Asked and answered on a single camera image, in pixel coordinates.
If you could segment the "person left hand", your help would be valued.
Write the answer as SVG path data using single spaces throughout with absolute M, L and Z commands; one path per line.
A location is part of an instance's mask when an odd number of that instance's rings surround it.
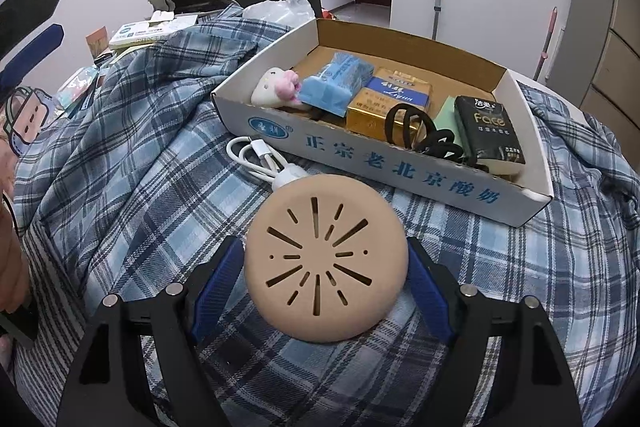
M 16 156 L 6 141 L 1 141 L 1 195 L 13 200 Z M 29 294 L 28 262 L 14 230 L 12 213 L 1 204 L 0 273 L 2 311 L 13 313 Z

